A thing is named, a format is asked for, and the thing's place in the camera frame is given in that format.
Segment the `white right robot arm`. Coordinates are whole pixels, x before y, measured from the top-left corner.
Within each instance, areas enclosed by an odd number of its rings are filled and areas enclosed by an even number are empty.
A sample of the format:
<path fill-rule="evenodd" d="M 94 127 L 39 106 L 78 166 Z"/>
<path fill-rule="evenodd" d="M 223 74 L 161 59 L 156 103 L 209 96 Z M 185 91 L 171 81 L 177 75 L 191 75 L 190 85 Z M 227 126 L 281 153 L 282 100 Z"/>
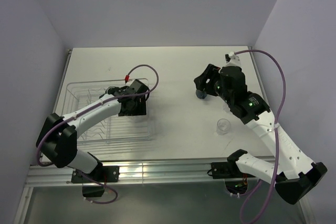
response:
<path fill-rule="evenodd" d="M 213 178 L 247 174 L 271 183 L 276 169 L 275 190 L 285 202 L 294 205 L 326 174 L 322 162 L 316 163 L 304 154 L 283 128 L 275 124 L 266 101 L 248 91 L 240 67 L 209 64 L 194 83 L 198 91 L 223 99 L 231 113 L 261 139 L 272 155 L 279 157 L 278 164 L 271 164 L 239 149 L 229 155 L 224 165 L 212 164 Z"/>

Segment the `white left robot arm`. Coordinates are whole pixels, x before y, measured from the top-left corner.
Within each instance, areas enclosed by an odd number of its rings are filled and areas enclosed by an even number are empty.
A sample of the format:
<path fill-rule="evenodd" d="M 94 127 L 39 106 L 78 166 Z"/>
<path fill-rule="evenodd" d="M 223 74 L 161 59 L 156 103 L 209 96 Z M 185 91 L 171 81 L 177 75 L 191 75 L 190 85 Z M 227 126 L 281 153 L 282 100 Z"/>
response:
<path fill-rule="evenodd" d="M 95 102 L 80 110 L 62 116 L 48 115 L 36 142 L 37 154 L 43 154 L 58 168 L 70 167 L 83 172 L 89 181 L 98 181 L 103 164 L 78 148 L 78 138 L 111 116 L 144 115 L 149 90 L 135 79 L 129 86 L 107 88 Z"/>

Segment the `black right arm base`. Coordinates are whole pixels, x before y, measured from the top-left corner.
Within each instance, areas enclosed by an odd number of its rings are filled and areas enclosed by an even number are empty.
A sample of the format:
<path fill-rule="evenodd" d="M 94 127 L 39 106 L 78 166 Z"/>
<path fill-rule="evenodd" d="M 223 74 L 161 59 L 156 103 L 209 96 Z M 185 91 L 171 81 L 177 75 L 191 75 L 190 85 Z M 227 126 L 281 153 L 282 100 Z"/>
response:
<path fill-rule="evenodd" d="M 248 178 L 253 175 L 242 173 L 229 162 L 212 162 L 207 175 L 212 179 L 224 179 L 229 194 L 241 196 L 248 193 Z"/>

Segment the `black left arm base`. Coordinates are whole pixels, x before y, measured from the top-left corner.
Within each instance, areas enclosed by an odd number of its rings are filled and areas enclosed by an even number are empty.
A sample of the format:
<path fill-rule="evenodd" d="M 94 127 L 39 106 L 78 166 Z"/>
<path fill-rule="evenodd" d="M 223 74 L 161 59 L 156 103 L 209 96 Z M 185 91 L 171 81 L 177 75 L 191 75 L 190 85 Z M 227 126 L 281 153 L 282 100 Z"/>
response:
<path fill-rule="evenodd" d="M 116 183 L 119 180 L 119 166 L 100 166 L 90 174 L 82 174 L 74 171 L 71 177 L 72 184 L 82 184 L 82 195 L 86 198 L 99 198 L 103 195 L 105 188 L 92 180 L 101 184 Z"/>

